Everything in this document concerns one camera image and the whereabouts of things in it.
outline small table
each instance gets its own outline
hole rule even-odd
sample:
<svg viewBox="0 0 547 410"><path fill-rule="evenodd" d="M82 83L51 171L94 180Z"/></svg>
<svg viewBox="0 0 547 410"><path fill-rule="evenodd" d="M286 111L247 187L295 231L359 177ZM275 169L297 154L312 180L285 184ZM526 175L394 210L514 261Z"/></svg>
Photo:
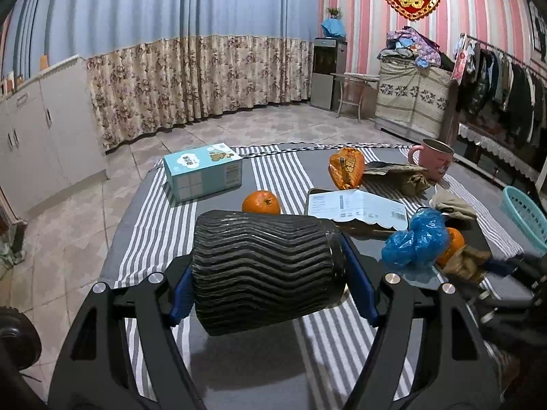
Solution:
<svg viewBox="0 0 547 410"><path fill-rule="evenodd" d="M357 121L361 122L361 103L363 102L363 97L365 94L364 90L361 90L361 96L359 97L359 102L355 103L354 101L344 100L344 83L353 83L356 86L370 86L371 83L378 83L379 77L377 75L366 75L363 73L335 73L332 72L330 75L334 76L335 80L340 82L340 103L338 105L338 112L336 118L340 117L340 111L342 110L342 104L357 106Z"/></svg>

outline purple floral clothing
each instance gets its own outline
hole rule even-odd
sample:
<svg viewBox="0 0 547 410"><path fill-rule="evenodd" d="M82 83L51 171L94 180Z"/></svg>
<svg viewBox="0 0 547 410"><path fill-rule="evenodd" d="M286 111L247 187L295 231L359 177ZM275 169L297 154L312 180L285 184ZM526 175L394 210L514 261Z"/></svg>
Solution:
<svg viewBox="0 0 547 410"><path fill-rule="evenodd" d="M410 49L416 58L416 66L420 68L428 68L429 66L441 66L441 56L439 51L433 48L414 28L406 28L401 30L392 30L387 33L387 41L394 42L401 39L410 39L414 42Z"/></svg>

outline teal box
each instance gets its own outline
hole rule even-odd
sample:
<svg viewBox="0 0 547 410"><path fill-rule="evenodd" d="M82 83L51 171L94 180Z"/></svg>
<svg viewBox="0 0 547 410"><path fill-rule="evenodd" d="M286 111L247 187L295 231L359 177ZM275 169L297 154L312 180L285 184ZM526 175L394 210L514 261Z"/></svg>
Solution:
<svg viewBox="0 0 547 410"><path fill-rule="evenodd" d="M163 166L177 202L241 185L242 159L224 143L169 154Z"/></svg>

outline pink striped wallpaper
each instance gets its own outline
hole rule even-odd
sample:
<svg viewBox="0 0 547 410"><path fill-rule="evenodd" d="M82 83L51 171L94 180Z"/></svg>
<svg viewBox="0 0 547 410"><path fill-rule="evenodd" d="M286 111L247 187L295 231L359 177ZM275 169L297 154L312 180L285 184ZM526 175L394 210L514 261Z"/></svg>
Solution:
<svg viewBox="0 0 547 410"><path fill-rule="evenodd" d="M348 72L377 74L378 52L385 47L386 31L412 26L451 57L460 32L485 40L526 63L535 54L526 0L441 0L428 17L411 22L385 0L322 0L323 14L339 6L348 41Z"/></svg>

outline teal plastic basket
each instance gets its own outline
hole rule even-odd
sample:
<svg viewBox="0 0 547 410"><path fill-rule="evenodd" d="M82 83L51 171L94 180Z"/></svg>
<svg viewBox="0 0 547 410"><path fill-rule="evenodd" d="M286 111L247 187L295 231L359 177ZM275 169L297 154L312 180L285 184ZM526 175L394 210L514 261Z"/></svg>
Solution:
<svg viewBox="0 0 547 410"><path fill-rule="evenodd" d="M530 197L513 186L506 186L502 210L537 249L547 252L547 219Z"/></svg>

